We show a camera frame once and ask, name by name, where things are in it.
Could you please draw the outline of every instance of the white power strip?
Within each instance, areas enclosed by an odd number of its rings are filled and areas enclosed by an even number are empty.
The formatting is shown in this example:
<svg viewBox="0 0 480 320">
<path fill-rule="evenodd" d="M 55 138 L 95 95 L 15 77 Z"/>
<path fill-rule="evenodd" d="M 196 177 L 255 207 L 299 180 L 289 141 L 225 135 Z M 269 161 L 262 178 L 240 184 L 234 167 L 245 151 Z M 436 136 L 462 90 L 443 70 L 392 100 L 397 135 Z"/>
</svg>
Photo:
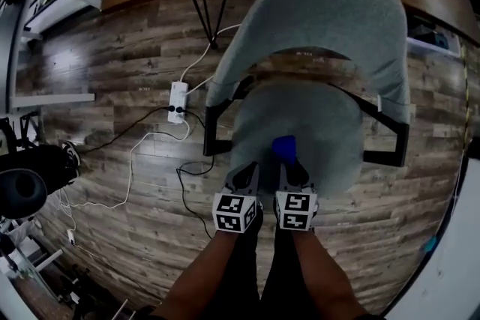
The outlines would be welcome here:
<svg viewBox="0 0 480 320">
<path fill-rule="evenodd" d="M 67 234 L 68 234 L 68 240 L 70 241 L 70 243 L 72 245 L 75 245 L 75 235 L 74 235 L 73 229 L 68 229 Z"/>
<path fill-rule="evenodd" d="M 170 90 L 170 106 L 175 107 L 175 111 L 168 112 L 168 121 L 170 123 L 181 124 L 185 119 L 185 113 L 178 113 L 177 108 L 185 110 L 187 107 L 188 84 L 183 82 L 173 82 Z"/>
</svg>

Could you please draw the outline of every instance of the white cable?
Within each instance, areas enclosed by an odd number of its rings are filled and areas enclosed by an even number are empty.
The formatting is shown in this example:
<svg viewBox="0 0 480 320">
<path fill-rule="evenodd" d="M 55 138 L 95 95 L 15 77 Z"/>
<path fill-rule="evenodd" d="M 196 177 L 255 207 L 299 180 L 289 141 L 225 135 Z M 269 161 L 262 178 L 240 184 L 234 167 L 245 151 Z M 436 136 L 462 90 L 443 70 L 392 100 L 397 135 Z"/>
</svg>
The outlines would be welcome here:
<svg viewBox="0 0 480 320">
<path fill-rule="evenodd" d="M 199 57 L 194 63 L 190 64 L 187 68 L 185 68 L 185 71 L 183 71 L 183 74 L 180 76 L 180 81 L 183 82 L 183 78 L 185 77 L 185 74 L 190 70 L 195 64 L 200 63 L 203 58 L 205 58 L 205 55 L 207 54 L 208 50 L 210 49 L 210 43 L 208 43 L 208 46 L 205 50 L 205 52 L 202 54 L 202 56 Z"/>
<path fill-rule="evenodd" d="M 183 120 L 183 123 L 185 123 L 185 124 L 187 125 L 187 133 L 185 134 L 185 136 L 184 136 L 182 139 L 179 139 L 179 138 L 176 138 L 176 137 L 174 137 L 174 136 L 169 135 L 169 137 L 174 138 L 177 142 L 183 142 L 183 141 L 186 140 L 186 138 L 188 138 L 189 135 L 190 135 L 191 129 L 190 129 L 189 123 L 187 123 L 186 120 Z M 115 208 L 119 207 L 120 205 L 125 204 L 125 203 L 128 201 L 128 197 L 129 197 L 129 195 L 130 195 L 130 189 L 131 189 L 131 185 L 132 185 L 132 177 L 133 177 L 133 173 L 134 173 L 134 171 L 133 171 L 133 169 L 132 169 L 132 153 L 133 153 L 133 151 L 135 150 L 136 147 L 138 147 L 140 144 L 142 144 L 143 140 L 145 140 L 148 136 L 150 136 L 150 135 L 164 135 L 164 134 L 166 134 L 166 133 L 165 133 L 165 132 L 149 132 L 149 133 L 147 133 L 146 135 L 144 135 L 144 137 L 142 138 L 142 140 L 140 140 L 137 144 L 135 144 L 135 146 L 132 147 L 132 149 L 130 150 L 130 153 L 128 154 L 128 161 L 129 161 L 129 166 L 128 166 L 128 168 L 129 168 L 128 188 L 127 188 L 127 195 L 126 195 L 125 200 L 124 200 L 123 202 L 120 202 L 120 203 L 118 203 L 118 204 L 116 204 L 116 205 L 114 205 L 114 206 L 112 206 L 112 207 L 109 207 L 109 206 L 107 206 L 107 205 L 105 205 L 105 204 L 102 204 L 102 203 L 92 203 L 92 202 L 86 202 L 86 203 L 83 203 L 83 204 L 73 204 L 73 205 L 71 205 L 70 203 L 68 203 L 67 205 L 65 205 L 65 204 L 62 203 L 61 198 L 60 198 L 60 200 L 59 200 L 60 206 L 59 206 L 59 207 L 62 207 L 63 212 L 64 212 L 67 216 L 71 217 L 72 220 L 73 220 L 74 218 L 73 218 L 72 215 L 71 215 L 71 208 L 72 208 L 72 207 L 76 208 L 76 207 L 85 207 L 86 205 L 99 205 L 99 206 L 104 207 L 104 208 L 107 208 L 107 209 L 115 209 Z"/>
<path fill-rule="evenodd" d="M 189 92 L 187 92 L 187 95 L 191 94 L 193 91 L 196 91 L 198 88 L 200 88 L 202 85 L 204 85 L 205 83 L 209 82 L 212 79 L 213 79 L 213 75 L 210 76 L 208 79 L 203 80 L 203 82 L 201 82 L 197 87 L 192 88 Z"/>
<path fill-rule="evenodd" d="M 229 29 L 238 28 L 238 27 L 240 27 L 240 25 L 235 24 L 235 25 L 231 25 L 230 27 L 223 28 L 217 33 L 217 36 L 219 34 L 225 32 L 225 31 L 228 31 Z M 211 44 L 208 43 L 208 46 L 207 46 L 205 52 L 202 54 L 202 56 L 200 56 L 198 60 L 196 60 L 194 63 L 190 64 L 187 68 L 185 68 L 185 70 L 183 71 L 183 74 L 180 76 L 180 81 L 181 82 L 183 82 L 183 78 L 185 77 L 185 74 L 188 72 L 188 70 L 190 70 L 195 64 L 200 63 L 202 61 L 202 59 L 205 58 L 205 55 L 207 54 L 208 50 L 210 49 L 210 46 L 211 46 Z M 195 91 L 201 85 L 204 85 L 205 83 L 207 83 L 212 77 L 209 77 L 205 82 L 201 82 L 197 87 L 195 87 L 194 89 L 191 89 L 187 94 L 190 94 L 192 91 Z"/>
<path fill-rule="evenodd" d="M 65 201 L 67 202 L 67 204 L 63 203 L 63 201 L 62 201 L 62 192 L 65 195 Z M 74 216 L 72 214 L 72 210 L 70 208 L 70 201 L 68 200 L 67 193 L 65 192 L 65 190 L 63 188 L 61 188 L 58 191 L 58 195 L 56 195 L 56 196 L 57 196 L 57 199 L 58 199 L 58 207 L 55 207 L 55 209 L 57 211 L 62 211 L 64 214 L 66 214 L 68 217 L 70 217 L 72 219 L 73 228 L 70 228 L 68 230 L 71 230 L 71 231 L 75 232 L 77 230 L 77 222 L 75 221 Z"/>
</svg>

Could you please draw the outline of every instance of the human leg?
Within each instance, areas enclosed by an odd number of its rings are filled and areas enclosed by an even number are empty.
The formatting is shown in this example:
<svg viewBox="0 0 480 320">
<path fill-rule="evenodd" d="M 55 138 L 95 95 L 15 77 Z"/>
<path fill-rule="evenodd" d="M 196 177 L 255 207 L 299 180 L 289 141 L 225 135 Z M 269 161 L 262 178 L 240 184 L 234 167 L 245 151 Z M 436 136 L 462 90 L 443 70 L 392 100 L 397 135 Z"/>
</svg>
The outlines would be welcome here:
<svg viewBox="0 0 480 320">
<path fill-rule="evenodd" d="M 263 223 L 263 211 L 248 230 L 241 234 L 230 256 L 215 297 L 202 315 L 202 319 L 255 319 L 260 297 L 257 289 L 257 241 Z"/>
<path fill-rule="evenodd" d="M 274 258 L 263 290 L 260 312 L 272 319 L 316 319 L 320 315 L 302 276 L 292 232 L 275 231 Z"/>
</svg>

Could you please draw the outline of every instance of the black cable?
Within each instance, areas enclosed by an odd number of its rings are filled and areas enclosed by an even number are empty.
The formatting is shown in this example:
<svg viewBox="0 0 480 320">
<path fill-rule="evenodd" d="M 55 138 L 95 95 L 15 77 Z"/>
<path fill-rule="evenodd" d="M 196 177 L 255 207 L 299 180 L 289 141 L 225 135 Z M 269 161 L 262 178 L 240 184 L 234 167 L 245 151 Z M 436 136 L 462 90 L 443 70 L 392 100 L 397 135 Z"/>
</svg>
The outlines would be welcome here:
<svg viewBox="0 0 480 320">
<path fill-rule="evenodd" d="M 92 148 L 92 149 L 89 149 L 87 151 L 79 151 L 79 154 L 89 154 L 90 152 L 93 152 L 93 151 L 97 151 L 99 149 L 102 149 L 104 147 L 107 147 L 108 145 L 112 144 L 114 141 L 116 141 L 117 139 L 120 139 L 123 135 L 126 134 L 126 132 L 128 132 L 130 129 L 132 129 L 133 127 L 135 127 L 138 123 L 140 123 L 141 121 L 147 119 L 147 117 L 149 117 L 152 113 L 156 112 L 156 111 L 160 111 L 161 109 L 165 109 L 165 110 L 169 110 L 169 107 L 158 107 L 156 109 L 153 109 L 152 111 L 150 111 L 149 113 L 147 113 L 145 116 L 143 116 L 142 118 L 138 119 L 137 121 L 135 121 L 134 123 L 132 123 L 128 128 L 126 128 L 125 130 L 123 130 L 119 135 L 115 136 L 112 140 L 110 140 L 109 142 L 105 143 L 105 144 L 102 144 L 98 147 L 95 147 L 95 148 Z M 166 132 L 163 132 L 165 135 L 167 136 L 170 136 L 174 139 L 177 139 L 174 137 L 174 135 L 170 135 L 169 133 L 166 133 Z"/>
<path fill-rule="evenodd" d="M 205 222 L 205 220 L 203 219 L 203 217 L 201 217 L 197 212 L 195 211 L 192 211 L 191 209 L 189 209 L 188 205 L 187 205 L 187 202 L 185 200 L 185 186 L 183 185 L 183 181 L 182 181 L 182 172 L 188 174 L 188 175 L 193 175 L 193 176 L 198 176 L 198 175 L 204 175 L 205 173 L 208 173 L 212 170 L 213 168 L 213 165 L 215 163 L 215 156 L 213 156 L 211 158 L 211 165 L 210 165 L 210 168 L 204 172 L 200 172 L 200 173 L 192 173 L 192 172 L 189 172 L 189 171 L 185 171 L 184 169 L 182 169 L 183 166 L 186 166 L 187 164 L 192 164 L 192 163 L 196 163 L 196 162 L 189 162 L 189 163 L 185 163 L 183 165 L 180 166 L 180 168 L 177 168 L 177 176 L 178 176 L 178 181 L 180 181 L 180 185 L 181 185 L 181 200 L 183 201 L 183 205 L 185 206 L 185 209 L 190 212 L 191 214 L 195 215 L 196 217 L 198 217 L 200 220 L 202 220 L 202 223 L 203 223 L 203 228 L 205 228 L 205 233 L 207 234 L 207 236 L 209 238 L 212 239 L 210 233 L 209 233 L 209 230 L 207 229 L 207 224 Z"/>
<path fill-rule="evenodd" d="M 202 127 L 205 129 L 205 124 L 203 123 L 202 119 L 195 112 L 187 111 L 187 110 L 185 110 L 184 112 L 195 116 L 198 119 L 198 121 L 200 122 L 200 124 L 202 125 Z M 183 205 L 185 206 L 185 209 L 188 212 L 190 212 L 191 214 L 195 215 L 200 220 L 202 220 L 203 228 L 205 228 L 205 233 L 207 234 L 207 236 L 209 238 L 212 239 L 212 237 L 211 237 L 211 235 L 210 235 L 210 233 L 207 229 L 207 224 L 206 224 L 205 220 L 203 219 L 203 217 L 201 217 L 197 212 L 189 209 L 189 207 L 187 206 L 187 202 L 185 201 L 185 186 L 183 185 L 183 181 L 182 181 L 181 176 L 182 176 L 182 172 L 186 173 L 187 175 L 192 175 L 192 176 L 200 176 L 200 175 L 204 175 L 204 174 L 209 173 L 213 169 L 213 166 L 215 165 L 215 156 L 211 157 L 210 167 L 206 171 L 203 171 L 203 172 L 189 172 L 189 171 L 185 171 L 183 169 L 183 167 L 187 166 L 188 164 L 193 164 L 193 163 L 198 163 L 198 162 L 197 161 L 190 161 L 190 162 L 184 163 L 180 166 L 180 168 L 177 168 L 177 170 L 176 170 L 177 171 L 177 176 L 178 176 L 178 181 L 180 181 L 180 185 L 181 185 L 181 200 L 183 201 Z"/>
<path fill-rule="evenodd" d="M 185 110 L 184 112 L 195 116 L 198 119 L 198 121 L 200 122 L 200 124 L 202 125 L 203 129 L 205 129 L 205 124 L 203 123 L 202 119 L 195 112 L 187 111 L 187 110 Z"/>
<path fill-rule="evenodd" d="M 170 107 L 165 107 L 165 106 L 162 106 L 162 107 L 158 107 L 156 109 L 153 109 L 152 111 L 150 111 L 149 113 L 147 113 L 145 116 L 143 116 L 142 118 L 138 119 L 137 121 L 135 121 L 134 123 L 132 123 L 128 128 L 126 128 L 125 130 L 123 130 L 119 135 L 115 136 L 112 140 L 110 140 L 109 142 L 105 143 L 105 144 L 102 144 L 98 147 L 95 147 L 95 148 L 92 148 L 92 149 L 89 149 L 87 151 L 84 151 L 84 152 L 79 152 L 79 154 L 88 154 L 90 152 L 93 152 L 93 151 L 97 151 L 99 149 L 102 149 L 104 147 L 107 147 L 108 145 L 112 144 L 114 141 L 116 141 L 117 139 L 119 139 L 120 137 L 122 137 L 123 135 L 126 134 L 126 132 L 128 132 L 131 128 L 135 127 L 138 123 L 140 123 L 141 121 L 145 120 L 147 117 L 149 117 L 152 113 L 156 112 L 156 111 L 159 111 L 161 109 L 165 109 L 167 111 L 170 110 Z M 205 129 L 205 123 L 203 123 L 201 117 L 199 117 L 195 112 L 192 112 L 192 111 L 187 111 L 187 110 L 184 110 L 183 111 L 184 113 L 187 113 L 187 114 L 190 114 L 190 115 L 193 115 L 195 116 L 195 118 L 200 122 L 200 124 L 202 125 L 203 129 Z M 166 132 L 162 132 L 163 134 L 165 135 L 168 135 L 174 139 L 177 139 L 174 137 L 174 135 L 171 135 L 169 133 L 166 133 Z M 195 211 L 192 211 L 191 209 L 189 209 L 188 205 L 187 205 L 187 202 L 185 200 L 185 186 L 183 184 L 183 180 L 182 180 L 182 172 L 183 173 L 186 173 L 187 175 L 192 175 L 192 176 L 200 176 L 200 175 L 204 175 L 206 173 L 209 173 L 212 169 L 213 169 L 213 166 L 215 165 L 215 156 L 211 157 L 211 164 L 210 164 L 210 167 L 204 171 L 204 172 L 198 172 L 198 173 L 195 173 L 195 172 L 189 172 L 189 171 L 185 171 L 183 169 L 183 167 L 187 166 L 188 164 L 193 164 L 193 163 L 200 163 L 200 162 L 197 162 L 197 161 L 190 161 L 190 162 L 186 162 L 184 164 L 182 164 L 179 168 L 176 169 L 176 172 L 177 172 L 177 176 L 178 176 L 178 181 L 180 181 L 180 185 L 181 185 L 181 200 L 183 201 L 183 205 L 185 206 L 185 209 L 190 212 L 191 214 L 195 215 L 196 217 L 198 217 L 200 220 L 202 220 L 202 223 L 203 223 L 203 227 L 205 228 L 205 233 L 208 235 L 209 238 L 212 238 L 211 235 L 209 234 L 209 231 L 207 229 L 207 225 L 206 225 L 206 222 L 205 220 Z"/>
</svg>

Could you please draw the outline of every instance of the blue object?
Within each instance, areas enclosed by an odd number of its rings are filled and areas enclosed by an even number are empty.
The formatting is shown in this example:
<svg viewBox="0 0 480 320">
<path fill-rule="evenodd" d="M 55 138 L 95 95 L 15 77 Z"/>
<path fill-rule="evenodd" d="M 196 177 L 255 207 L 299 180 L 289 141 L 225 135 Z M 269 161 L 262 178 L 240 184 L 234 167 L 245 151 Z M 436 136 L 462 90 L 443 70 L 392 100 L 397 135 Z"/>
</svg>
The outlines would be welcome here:
<svg viewBox="0 0 480 320">
<path fill-rule="evenodd" d="M 287 164 L 295 165 L 297 146 L 294 135 L 276 138 L 271 144 L 273 152 Z"/>
<path fill-rule="evenodd" d="M 433 236 L 426 244 L 425 244 L 425 252 L 433 252 L 437 246 L 437 237 Z"/>
</svg>

